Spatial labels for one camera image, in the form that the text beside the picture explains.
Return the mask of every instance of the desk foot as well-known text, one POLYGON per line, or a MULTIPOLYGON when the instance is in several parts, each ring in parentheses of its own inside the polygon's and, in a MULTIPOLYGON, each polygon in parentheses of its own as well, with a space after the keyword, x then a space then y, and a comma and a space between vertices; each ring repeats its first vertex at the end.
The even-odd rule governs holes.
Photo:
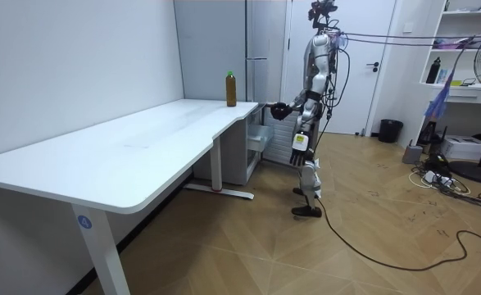
POLYGON ((224 195, 233 196, 233 197, 242 197, 250 200, 252 200, 255 197, 255 195, 252 193, 239 192, 231 189, 223 188, 220 191, 215 191, 211 187, 208 187, 206 185, 200 185, 200 184, 185 184, 184 188, 193 189, 193 190, 202 191, 202 192, 208 192, 208 193, 219 193, 219 194, 224 194, 224 195))
POLYGON ((106 212, 72 206, 103 292, 106 295, 130 295, 106 212))

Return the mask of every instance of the desk leg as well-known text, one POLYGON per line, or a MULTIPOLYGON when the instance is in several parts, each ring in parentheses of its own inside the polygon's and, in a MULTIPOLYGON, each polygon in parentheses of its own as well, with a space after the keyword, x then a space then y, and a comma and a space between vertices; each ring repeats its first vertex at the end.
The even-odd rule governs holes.
POLYGON ((72 205, 106 295, 130 295, 106 212, 72 205))
POLYGON ((252 193, 239 192, 231 189, 222 189, 222 163, 220 156, 220 136, 213 140, 211 148, 211 187, 199 184, 186 184, 184 188, 194 189, 209 193, 220 193, 234 197, 253 199, 252 193))

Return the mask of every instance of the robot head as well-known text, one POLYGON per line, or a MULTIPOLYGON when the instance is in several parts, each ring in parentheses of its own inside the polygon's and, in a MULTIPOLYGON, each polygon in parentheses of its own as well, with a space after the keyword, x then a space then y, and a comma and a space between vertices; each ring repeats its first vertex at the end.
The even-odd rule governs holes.
POLYGON ((329 19, 329 13, 337 11, 338 7, 334 5, 335 0, 317 0, 311 4, 311 9, 308 13, 309 20, 318 21, 320 16, 329 19))

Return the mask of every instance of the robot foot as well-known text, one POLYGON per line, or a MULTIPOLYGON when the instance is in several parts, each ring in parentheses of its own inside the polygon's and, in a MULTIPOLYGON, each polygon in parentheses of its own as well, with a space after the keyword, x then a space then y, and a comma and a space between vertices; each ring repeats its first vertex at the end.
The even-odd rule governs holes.
POLYGON ((299 196, 303 196, 304 192, 299 188, 293 188, 293 192, 299 196))
POLYGON ((309 206, 302 206, 296 207, 291 209, 291 213, 296 216, 304 216, 304 217, 322 217, 322 210, 319 207, 315 207, 315 209, 311 209, 309 206))

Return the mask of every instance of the power strip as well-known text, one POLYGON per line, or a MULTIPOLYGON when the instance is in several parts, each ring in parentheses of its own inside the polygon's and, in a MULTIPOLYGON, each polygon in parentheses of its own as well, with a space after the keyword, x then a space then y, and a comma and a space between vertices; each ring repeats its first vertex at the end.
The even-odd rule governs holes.
POLYGON ((446 177, 446 176, 441 176, 439 174, 436 174, 435 172, 433 171, 428 171, 426 172, 426 174, 424 175, 424 180, 428 183, 428 184, 432 184, 434 183, 435 181, 438 181, 439 183, 441 183, 442 185, 446 185, 448 188, 452 186, 453 184, 453 179, 452 178, 449 178, 449 177, 446 177))

